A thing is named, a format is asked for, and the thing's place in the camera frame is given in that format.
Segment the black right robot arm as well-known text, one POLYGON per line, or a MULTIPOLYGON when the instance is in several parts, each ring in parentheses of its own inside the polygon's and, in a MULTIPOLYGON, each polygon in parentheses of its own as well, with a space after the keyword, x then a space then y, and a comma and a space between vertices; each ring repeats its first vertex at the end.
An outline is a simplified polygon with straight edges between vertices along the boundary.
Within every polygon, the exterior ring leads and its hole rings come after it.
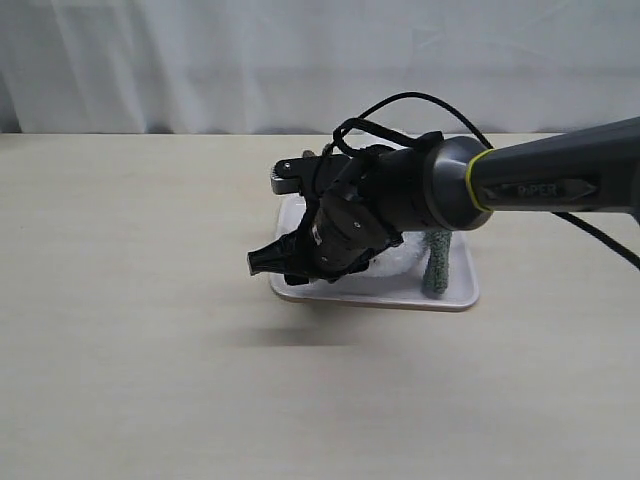
POLYGON ((277 162, 271 187, 302 196, 306 209, 295 230, 248 254, 250 273, 336 282, 407 232, 471 231, 497 211, 637 215, 639 122, 494 148, 480 137, 414 138, 351 118, 322 154, 277 162))

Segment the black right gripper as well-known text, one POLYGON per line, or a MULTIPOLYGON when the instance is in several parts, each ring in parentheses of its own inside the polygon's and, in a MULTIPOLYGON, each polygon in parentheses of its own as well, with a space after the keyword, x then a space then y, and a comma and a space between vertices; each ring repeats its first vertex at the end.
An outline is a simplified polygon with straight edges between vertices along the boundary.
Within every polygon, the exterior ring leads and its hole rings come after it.
POLYGON ((247 253, 250 276, 282 274, 289 285, 338 280, 367 271, 403 244, 402 233, 368 206, 329 194, 308 204, 296 230, 247 253))

